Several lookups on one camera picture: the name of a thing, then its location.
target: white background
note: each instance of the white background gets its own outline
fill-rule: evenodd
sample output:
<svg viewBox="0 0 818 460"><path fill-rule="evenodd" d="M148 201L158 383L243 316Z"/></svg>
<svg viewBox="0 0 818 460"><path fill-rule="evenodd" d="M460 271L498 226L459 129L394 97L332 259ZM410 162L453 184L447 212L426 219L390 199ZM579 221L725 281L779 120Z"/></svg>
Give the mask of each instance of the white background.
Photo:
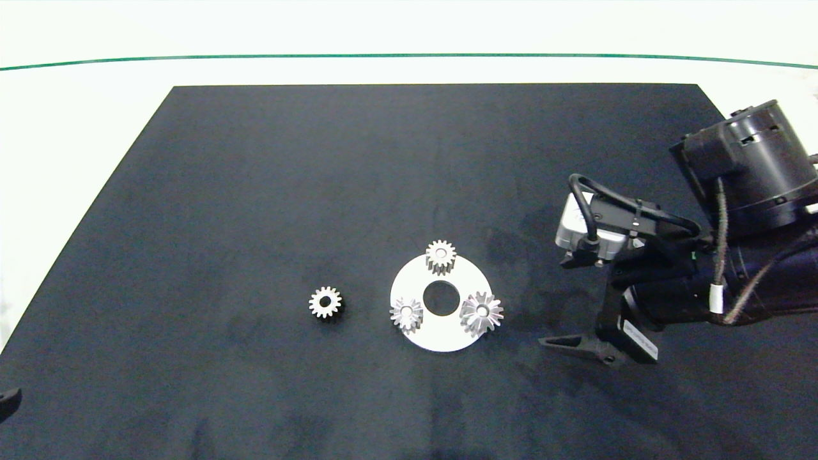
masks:
<svg viewBox="0 0 818 460"><path fill-rule="evenodd" d="M0 2L0 67L134 56L418 52L818 65L816 17L815 2ZM535 82L697 83L724 115L777 98L805 147L818 152L818 70L503 57L139 61L0 71L0 348L174 85Z"/></svg>

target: white tape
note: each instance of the white tape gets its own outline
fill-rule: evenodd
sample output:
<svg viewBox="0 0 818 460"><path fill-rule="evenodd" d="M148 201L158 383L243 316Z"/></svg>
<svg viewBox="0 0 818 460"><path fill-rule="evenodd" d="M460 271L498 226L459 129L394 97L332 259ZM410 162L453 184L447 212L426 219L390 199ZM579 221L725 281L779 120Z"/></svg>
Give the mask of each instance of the white tape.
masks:
<svg viewBox="0 0 818 460"><path fill-rule="evenodd" d="M710 313L724 314L724 286L710 285Z"/></svg>

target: label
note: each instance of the label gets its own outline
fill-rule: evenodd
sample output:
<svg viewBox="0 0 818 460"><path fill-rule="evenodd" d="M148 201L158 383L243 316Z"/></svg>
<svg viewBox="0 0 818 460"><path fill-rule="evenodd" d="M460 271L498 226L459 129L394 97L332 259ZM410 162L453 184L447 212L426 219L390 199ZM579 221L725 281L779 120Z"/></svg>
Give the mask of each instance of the label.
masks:
<svg viewBox="0 0 818 460"><path fill-rule="evenodd" d="M659 348L656 347L654 342L650 341L644 334L642 334L639 329L636 329L636 326L631 324L630 321L624 320L622 322L622 331L624 331L627 336L631 337L637 345L640 346L647 354L650 355L651 358L655 360L659 360Z"/></svg>

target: cable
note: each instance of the cable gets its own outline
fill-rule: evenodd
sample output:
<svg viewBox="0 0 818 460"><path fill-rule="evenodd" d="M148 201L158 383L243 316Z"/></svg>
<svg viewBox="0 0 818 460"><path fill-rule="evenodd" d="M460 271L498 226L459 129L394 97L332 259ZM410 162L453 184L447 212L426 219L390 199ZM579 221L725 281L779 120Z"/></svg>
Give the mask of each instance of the cable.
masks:
<svg viewBox="0 0 818 460"><path fill-rule="evenodd" d="M571 174L568 177L568 185L571 188L573 199L576 200L579 205L582 218L585 219L585 226L588 229L588 241L597 241L600 238L596 233L596 219L594 219L594 213L591 212L591 205L585 200L582 189L579 187L579 181L582 178L584 177L580 174Z"/></svg>
<svg viewBox="0 0 818 460"><path fill-rule="evenodd" d="M630 198L626 198L625 196L619 195L617 192L614 192L613 190L607 188L606 186L604 186L604 185L602 185L600 183L597 183L597 182L595 182L595 181L593 181L593 180L591 180L591 179L589 179L589 178L587 178L585 176L582 176L581 174L571 174L571 176L569 177L569 184L572 184L572 183L582 184L583 186L585 186L587 188L590 188L594 192L597 192L597 193L599 193L601 195L607 196L611 200L618 203L620 206L622 206L622 207L624 207L624 208L626 208L626 209L628 209L630 211L636 212L640 208L639 204L637 204L634 200L631 200ZM574 185L571 186L571 192L573 192L573 190L574 190ZM591 207L590 206L588 206L588 212L589 213L591 212ZM697 237L702 232L702 228L696 222L694 222L694 221L692 221L690 219L685 219L685 218L679 217L677 215L666 213L666 212L661 211L661 210L655 210L653 208L641 208L641 213L642 213L642 215L650 217L652 219L661 220L661 221L664 221L664 222L667 222L667 223L672 223L674 225L682 227L682 228L690 231L690 235L692 237Z"/></svg>
<svg viewBox="0 0 818 460"><path fill-rule="evenodd" d="M744 311L744 306L749 301L750 295L755 291L758 283L761 282L771 268L775 267L775 265L782 260L792 257L799 252L818 247L818 232L816 232L816 229L818 228L810 228L807 230L807 232L799 237L793 244L779 251L778 254L770 258L770 260L768 260L767 263L764 264L764 266L761 267L761 269L758 270L758 272L753 275L752 278L750 278L750 281L748 281L747 284L745 284L741 289L739 298L733 305L733 309L724 317L725 324L735 323L741 312Z"/></svg>
<svg viewBox="0 0 818 460"><path fill-rule="evenodd" d="M727 265L727 197L724 183L716 179L716 202L718 203L718 229L716 231L716 267L713 269L713 281L710 283L710 311L724 313L724 269Z"/></svg>

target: bevel gear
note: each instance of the bevel gear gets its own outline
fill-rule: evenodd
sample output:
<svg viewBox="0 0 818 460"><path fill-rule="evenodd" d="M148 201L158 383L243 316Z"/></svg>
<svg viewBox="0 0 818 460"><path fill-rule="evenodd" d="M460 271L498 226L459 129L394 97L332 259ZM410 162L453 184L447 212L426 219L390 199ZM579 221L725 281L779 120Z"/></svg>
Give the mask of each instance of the bevel gear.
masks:
<svg viewBox="0 0 818 460"><path fill-rule="evenodd" d="M455 246L444 240L432 241L426 248L426 265L436 275L445 275L455 266Z"/></svg>
<svg viewBox="0 0 818 460"><path fill-rule="evenodd" d="M401 331L412 332L423 322L423 308L420 302L415 299L404 302L403 298L395 301L394 306L389 309L392 314L391 319L395 326Z"/></svg>
<svg viewBox="0 0 818 460"><path fill-rule="evenodd" d="M316 289L309 301L309 309L322 321L336 319L344 311L344 299L334 287Z"/></svg>
<svg viewBox="0 0 818 460"><path fill-rule="evenodd" d="M487 329L494 330L503 319L499 299L487 292L469 295L461 306L461 325L472 336L481 336Z"/></svg>

